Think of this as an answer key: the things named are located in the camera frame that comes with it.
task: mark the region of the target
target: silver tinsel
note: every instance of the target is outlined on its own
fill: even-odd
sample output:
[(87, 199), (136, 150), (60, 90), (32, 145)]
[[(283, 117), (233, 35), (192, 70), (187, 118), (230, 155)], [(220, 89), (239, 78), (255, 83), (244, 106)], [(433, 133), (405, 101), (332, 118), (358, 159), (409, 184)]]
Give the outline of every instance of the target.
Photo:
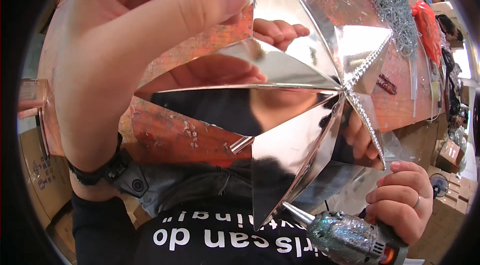
[(409, 0), (373, 0), (382, 21), (393, 30), (396, 51), (408, 59), (417, 58), (417, 25)]

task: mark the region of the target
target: sleeve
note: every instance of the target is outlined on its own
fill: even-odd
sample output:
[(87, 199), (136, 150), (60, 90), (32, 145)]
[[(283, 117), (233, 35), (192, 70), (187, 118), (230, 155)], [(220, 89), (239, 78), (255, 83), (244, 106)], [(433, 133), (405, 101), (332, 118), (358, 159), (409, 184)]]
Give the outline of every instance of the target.
[(77, 264), (132, 264), (136, 232), (123, 201), (86, 201), (73, 193), (73, 237)]

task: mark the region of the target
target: glittery glue gun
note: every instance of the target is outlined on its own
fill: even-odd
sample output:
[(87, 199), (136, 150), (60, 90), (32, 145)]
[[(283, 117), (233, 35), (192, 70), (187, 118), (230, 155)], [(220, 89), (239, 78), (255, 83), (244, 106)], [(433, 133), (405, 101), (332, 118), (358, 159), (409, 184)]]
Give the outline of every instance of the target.
[(401, 265), (408, 252), (391, 226), (365, 220), (341, 211), (311, 215), (283, 203), (294, 218), (307, 227), (311, 244), (339, 265)]

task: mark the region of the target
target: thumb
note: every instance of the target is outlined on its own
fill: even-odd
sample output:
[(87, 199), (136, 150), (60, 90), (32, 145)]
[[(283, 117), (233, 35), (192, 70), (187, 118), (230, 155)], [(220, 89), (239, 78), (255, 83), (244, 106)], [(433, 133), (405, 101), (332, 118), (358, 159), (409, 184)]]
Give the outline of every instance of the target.
[(151, 0), (105, 24), (123, 64), (146, 66), (169, 48), (240, 12), (250, 0)]

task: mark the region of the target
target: worn table surface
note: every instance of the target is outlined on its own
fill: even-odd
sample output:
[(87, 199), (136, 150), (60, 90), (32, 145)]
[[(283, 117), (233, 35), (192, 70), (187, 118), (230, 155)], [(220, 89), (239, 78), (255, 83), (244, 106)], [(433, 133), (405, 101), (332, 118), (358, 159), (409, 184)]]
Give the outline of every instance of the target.
[[(378, 18), (371, 0), (316, 1), (335, 25), (386, 26)], [(410, 0), (410, 3), (415, 4), (416, 1)], [(62, 41), (69, 4), (70, 0), (62, 0), (52, 18), (38, 70), (38, 78), (46, 78), (49, 81), (48, 102), (42, 110), (42, 121), (49, 152), (55, 155), (63, 155), (63, 150), (55, 113), (52, 79), (57, 66), (57, 47)], [(239, 25), (212, 28), (165, 52), (148, 65), (141, 85), (191, 58), (249, 37), (252, 20), (253, 10), (250, 7)], [(381, 132), (416, 123), (430, 118), (432, 114), (427, 59), (421, 46), (417, 54), (419, 58), (417, 59), (416, 117), (413, 117), (409, 62), (397, 55), (393, 46), (387, 54), (382, 72), (397, 85), (398, 94), (390, 95), (378, 86), (373, 91), (372, 99)], [(94, 114), (85, 114), (85, 116), (94, 116)], [(129, 152), (136, 160), (144, 162), (214, 160), (216, 164), (226, 165), (227, 160), (233, 157), (227, 146), (237, 140), (237, 136), (231, 133), (207, 126), (136, 97), (132, 98), (129, 109), (120, 120), (118, 129), (124, 136), (124, 143)], [(237, 158), (247, 158), (249, 155), (249, 150), (245, 150)]]

